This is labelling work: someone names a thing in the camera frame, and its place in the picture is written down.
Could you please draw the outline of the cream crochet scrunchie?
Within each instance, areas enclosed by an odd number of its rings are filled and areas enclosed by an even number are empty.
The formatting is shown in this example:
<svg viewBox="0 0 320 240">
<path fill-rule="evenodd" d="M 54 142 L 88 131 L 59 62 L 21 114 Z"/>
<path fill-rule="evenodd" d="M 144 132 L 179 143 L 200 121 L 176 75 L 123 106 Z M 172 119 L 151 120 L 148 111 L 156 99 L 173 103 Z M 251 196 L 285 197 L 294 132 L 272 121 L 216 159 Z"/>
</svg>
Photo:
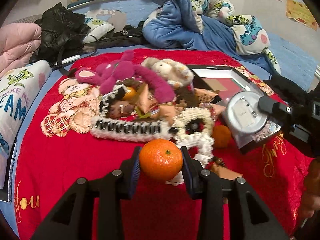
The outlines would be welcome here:
<svg viewBox="0 0 320 240">
<path fill-rule="evenodd" d="M 176 145 L 185 146 L 187 149 L 197 148 L 194 159 L 203 167 L 209 164 L 213 157 L 213 126 L 214 120 L 207 108 L 186 108 L 174 117 L 173 128 L 177 128 L 177 132 L 173 138 L 176 140 Z"/>
</svg>

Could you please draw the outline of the black clothing pile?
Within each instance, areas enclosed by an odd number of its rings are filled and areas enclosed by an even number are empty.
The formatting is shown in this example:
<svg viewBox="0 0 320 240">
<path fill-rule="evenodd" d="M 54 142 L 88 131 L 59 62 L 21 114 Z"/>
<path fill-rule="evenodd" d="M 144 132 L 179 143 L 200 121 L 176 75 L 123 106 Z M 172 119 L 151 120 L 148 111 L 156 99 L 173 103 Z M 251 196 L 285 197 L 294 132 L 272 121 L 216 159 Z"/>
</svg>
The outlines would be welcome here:
<svg viewBox="0 0 320 240">
<path fill-rule="evenodd" d="M 144 21 L 140 21 L 136 27 L 127 24 L 117 33 L 111 31 L 97 41 L 85 42 L 82 51 L 85 53 L 92 53 L 101 48 L 129 47 L 148 44 L 148 41 L 143 36 L 143 24 Z"/>
</svg>

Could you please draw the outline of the round silver tin lid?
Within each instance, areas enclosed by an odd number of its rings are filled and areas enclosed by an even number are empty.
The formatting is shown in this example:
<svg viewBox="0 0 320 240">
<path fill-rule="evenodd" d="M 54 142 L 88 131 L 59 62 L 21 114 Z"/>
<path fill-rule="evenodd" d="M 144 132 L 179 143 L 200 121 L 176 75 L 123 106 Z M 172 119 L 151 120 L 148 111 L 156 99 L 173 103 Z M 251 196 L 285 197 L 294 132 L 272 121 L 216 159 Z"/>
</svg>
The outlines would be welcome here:
<svg viewBox="0 0 320 240">
<path fill-rule="evenodd" d="M 262 130 L 268 117 L 258 109 L 261 96 L 253 91 L 236 93 L 226 107 L 226 117 L 230 126 L 243 134 L 255 134 Z"/>
</svg>

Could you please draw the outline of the black white crochet headband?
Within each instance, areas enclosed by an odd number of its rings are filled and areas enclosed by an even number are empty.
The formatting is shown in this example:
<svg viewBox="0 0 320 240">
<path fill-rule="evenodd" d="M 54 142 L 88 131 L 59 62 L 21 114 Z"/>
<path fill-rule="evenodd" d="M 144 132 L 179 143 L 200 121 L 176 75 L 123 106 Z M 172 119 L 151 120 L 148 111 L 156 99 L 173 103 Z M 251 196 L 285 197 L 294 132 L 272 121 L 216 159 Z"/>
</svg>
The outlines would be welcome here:
<svg viewBox="0 0 320 240">
<path fill-rule="evenodd" d="M 124 121 L 95 116 L 90 133 L 94 137 L 116 141 L 149 142 L 153 139 L 170 140 L 173 135 L 166 121 Z"/>
</svg>

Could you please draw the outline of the black framed box lid tray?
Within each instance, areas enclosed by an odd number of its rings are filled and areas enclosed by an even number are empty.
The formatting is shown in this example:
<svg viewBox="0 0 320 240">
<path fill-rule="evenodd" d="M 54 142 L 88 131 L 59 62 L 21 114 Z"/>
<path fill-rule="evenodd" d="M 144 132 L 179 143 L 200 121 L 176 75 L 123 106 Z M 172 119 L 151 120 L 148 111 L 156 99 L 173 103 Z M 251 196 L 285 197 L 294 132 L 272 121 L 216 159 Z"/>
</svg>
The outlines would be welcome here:
<svg viewBox="0 0 320 240">
<path fill-rule="evenodd" d="M 218 96 L 212 100 L 212 103 L 224 106 L 225 108 L 231 97 L 238 92 L 253 91 L 258 93 L 261 97 L 271 95 L 271 90 L 266 86 L 263 86 L 259 80 L 250 79 L 252 75 L 246 71 L 244 67 L 234 68 L 231 66 L 204 66 L 192 64 L 188 67 L 194 74 L 194 87 L 216 91 Z M 225 111 L 226 109 L 222 111 L 224 122 L 231 130 L 236 145 L 242 153 L 246 153 L 280 134 L 280 126 L 271 120 L 267 120 L 264 128 L 255 134 L 240 133 L 230 126 Z"/>
</svg>

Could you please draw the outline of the small monster print pillow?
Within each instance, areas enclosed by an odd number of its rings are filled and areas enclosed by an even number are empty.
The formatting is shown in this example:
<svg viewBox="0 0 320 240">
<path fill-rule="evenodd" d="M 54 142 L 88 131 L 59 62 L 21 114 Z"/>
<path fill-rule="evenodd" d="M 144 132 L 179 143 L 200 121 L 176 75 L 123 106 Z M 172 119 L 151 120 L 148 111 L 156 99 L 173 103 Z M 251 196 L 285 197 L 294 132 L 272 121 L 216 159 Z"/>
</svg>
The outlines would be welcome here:
<svg viewBox="0 0 320 240">
<path fill-rule="evenodd" d="M 106 33 L 114 30 L 113 25 L 98 18 L 87 17 L 85 18 L 85 24 L 90 27 L 90 30 L 82 40 L 83 44 L 95 42 L 102 38 Z"/>
</svg>

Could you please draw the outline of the magenta plush bear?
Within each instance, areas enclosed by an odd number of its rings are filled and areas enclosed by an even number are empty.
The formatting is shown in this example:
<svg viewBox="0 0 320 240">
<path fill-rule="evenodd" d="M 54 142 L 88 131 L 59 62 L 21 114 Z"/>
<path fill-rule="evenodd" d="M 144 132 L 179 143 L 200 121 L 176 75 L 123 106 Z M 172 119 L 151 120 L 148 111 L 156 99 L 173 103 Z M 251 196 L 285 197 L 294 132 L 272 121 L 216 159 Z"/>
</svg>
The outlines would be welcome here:
<svg viewBox="0 0 320 240">
<path fill-rule="evenodd" d="M 88 83 L 99 87 L 101 95 L 112 92 L 117 81 L 123 81 L 131 78 L 142 78 L 142 81 L 148 84 L 153 90 L 153 95 L 159 103 L 171 102 L 175 98 L 172 87 L 161 76 L 154 71 L 134 64 L 134 52 L 127 50 L 119 60 L 110 63 L 102 63 L 96 70 L 80 68 L 75 77 L 79 83 Z"/>
</svg>

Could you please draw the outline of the red teddy bear blanket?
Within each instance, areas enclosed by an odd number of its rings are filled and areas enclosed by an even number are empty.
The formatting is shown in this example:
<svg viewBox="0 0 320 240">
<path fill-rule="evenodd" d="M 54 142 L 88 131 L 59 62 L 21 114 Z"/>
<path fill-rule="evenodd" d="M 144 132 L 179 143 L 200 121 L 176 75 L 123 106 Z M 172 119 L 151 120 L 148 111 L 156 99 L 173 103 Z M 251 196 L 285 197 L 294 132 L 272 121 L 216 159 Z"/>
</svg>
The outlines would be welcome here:
<svg viewBox="0 0 320 240">
<path fill-rule="evenodd" d="M 48 212 L 80 177 L 99 179 L 131 157 L 134 142 L 96 138 L 72 129 L 65 136 L 45 135 L 41 122 L 62 98 L 53 85 L 37 107 L 24 134 L 15 175 L 15 216 L 21 239 L 30 239 Z M 226 167 L 242 174 L 287 234 L 299 216 L 304 178 L 311 158 L 282 135 L 242 154 L 231 139 L 213 149 Z M 126 239 L 195 239 L 201 201 L 185 185 L 155 180 L 142 173 L 132 200 L 121 203 Z"/>
</svg>

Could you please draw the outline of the black white fuzzy scrunchie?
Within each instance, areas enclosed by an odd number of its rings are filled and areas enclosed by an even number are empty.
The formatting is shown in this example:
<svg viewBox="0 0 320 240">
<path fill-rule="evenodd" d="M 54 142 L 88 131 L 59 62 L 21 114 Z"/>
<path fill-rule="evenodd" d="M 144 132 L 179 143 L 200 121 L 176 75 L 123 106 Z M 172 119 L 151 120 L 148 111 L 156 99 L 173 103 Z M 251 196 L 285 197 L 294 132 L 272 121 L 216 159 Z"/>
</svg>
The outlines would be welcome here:
<svg viewBox="0 0 320 240">
<path fill-rule="evenodd" d="M 107 94 L 102 95 L 99 105 L 99 114 L 106 116 L 111 109 L 111 106 L 117 100 L 122 99 L 127 93 L 125 85 L 115 85 L 113 90 Z"/>
</svg>

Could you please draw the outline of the blue monster print comforter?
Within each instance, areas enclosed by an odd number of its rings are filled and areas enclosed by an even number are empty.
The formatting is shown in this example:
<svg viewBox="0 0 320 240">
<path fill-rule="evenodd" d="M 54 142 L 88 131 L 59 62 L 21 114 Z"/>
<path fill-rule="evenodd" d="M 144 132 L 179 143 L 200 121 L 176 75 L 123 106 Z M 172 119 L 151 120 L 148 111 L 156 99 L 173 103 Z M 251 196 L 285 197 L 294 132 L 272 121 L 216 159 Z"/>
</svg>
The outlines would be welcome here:
<svg viewBox="0 0 320 240">
<path fill-rule="evenodd" d="M 143 25 L 153 46 L 221 51 L 230 57 L 280 74 L 270 39 L 252 15 L 235 14 L 229 0 L 152 0 L 159 5 Z"/>
</svg>

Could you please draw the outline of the orange mandarin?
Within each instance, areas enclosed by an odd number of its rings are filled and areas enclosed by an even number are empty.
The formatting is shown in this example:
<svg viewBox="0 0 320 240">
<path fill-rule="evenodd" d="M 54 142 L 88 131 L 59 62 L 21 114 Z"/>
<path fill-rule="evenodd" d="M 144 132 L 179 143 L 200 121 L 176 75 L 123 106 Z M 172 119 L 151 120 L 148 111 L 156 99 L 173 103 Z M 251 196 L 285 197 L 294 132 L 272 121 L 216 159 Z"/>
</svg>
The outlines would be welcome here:
<svg viewBox="0 0 320 240">
<path fill-rule="evenodd" d="M 149 177 L 168 181 L 182 168 L 182 152 L 172 141 L 155 139 L 146 143 L 140 150 L 139 164 Z"/>
<path fill-rule="evenodd" d="M 231 140 L 232 134 L 230 129 L 224 125 L 217 125 L 213 128 L 212 137 L 215 148 L 225 148 Z"/>
</svg>

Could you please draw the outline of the black garment right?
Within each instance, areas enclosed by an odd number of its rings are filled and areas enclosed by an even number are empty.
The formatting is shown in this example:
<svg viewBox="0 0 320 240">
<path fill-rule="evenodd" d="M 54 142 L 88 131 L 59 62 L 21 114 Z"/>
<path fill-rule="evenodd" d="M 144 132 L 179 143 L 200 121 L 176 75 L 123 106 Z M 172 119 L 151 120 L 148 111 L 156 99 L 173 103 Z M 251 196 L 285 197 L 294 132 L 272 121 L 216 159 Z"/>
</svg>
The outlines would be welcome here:
<svg viewBox="0 0 320 240">
<path fill-rule="evenodd" d="M 264 80 L 264 83 L 270 86 L 290 106 L 307 105 L 312 101 L 319 102 L 319 92 L 307 93 L 299 85 L 283 76 L 272 75 L 269 79 Z"/>
</svg>

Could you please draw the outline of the cream plush bunny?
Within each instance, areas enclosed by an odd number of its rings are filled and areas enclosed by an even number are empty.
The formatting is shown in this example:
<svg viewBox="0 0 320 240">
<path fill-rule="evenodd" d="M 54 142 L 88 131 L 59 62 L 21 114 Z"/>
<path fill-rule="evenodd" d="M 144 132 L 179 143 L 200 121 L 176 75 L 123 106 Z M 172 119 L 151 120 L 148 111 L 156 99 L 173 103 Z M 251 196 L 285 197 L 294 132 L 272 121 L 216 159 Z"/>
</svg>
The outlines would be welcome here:
<svg viewBox="0 0 320 240">
<path fill-rule="evenodd" d="M 147 57 L 141 66 L 153 70 L 167 81 L 173 89 L 190 85 L 194 79 L 193 72 L 184 64 L 172 59 Z"/>
</svg>

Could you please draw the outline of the gold triangular snack packet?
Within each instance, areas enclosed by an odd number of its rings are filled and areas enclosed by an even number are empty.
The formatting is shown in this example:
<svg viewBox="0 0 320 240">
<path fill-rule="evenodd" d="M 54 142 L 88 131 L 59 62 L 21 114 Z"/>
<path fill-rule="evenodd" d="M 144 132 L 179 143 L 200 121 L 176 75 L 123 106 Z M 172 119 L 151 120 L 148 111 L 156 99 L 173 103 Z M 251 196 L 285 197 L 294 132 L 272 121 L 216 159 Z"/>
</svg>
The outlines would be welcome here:
<svg viewBox="0 0 320 240">
<path fill-rule="evenodd" d="M 159 103 L 146 84 L 142 87 L 135 104 L 135 111 L 139 119 L 164 120 L 169 125 L 174 123 L 176 116 L 174 102 Z"/>
</svg>

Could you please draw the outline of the white pen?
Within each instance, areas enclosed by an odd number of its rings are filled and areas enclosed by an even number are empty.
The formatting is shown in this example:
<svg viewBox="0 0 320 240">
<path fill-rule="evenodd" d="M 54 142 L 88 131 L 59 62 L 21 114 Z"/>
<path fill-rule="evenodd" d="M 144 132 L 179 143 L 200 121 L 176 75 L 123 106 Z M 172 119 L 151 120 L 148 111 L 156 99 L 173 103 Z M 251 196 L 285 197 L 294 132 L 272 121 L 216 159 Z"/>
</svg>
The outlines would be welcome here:
<svg viewBox="0 0 320 240">
<path fill-rule="evenodd" d="M 55 64 L 53 64 L 53 66 L 54 66 L 55 68 L 57 68 L 57 67 L 63 67 L 64 65 L 68 65 L 68 64 L 70 64 L 70 63 L 75 62 L 76 60 L 80 59 L 80 57 L 81 57 L 81 56 L 80 56 L 79 54 L 78 54 L 78 55 L 74 55 L 74 56 L 68 57 L 68 58 L 66 58 L 66 59 L 63 59 L 63 60 L 61 61 L 61 63 L 56 62 Z"/>
</svg>

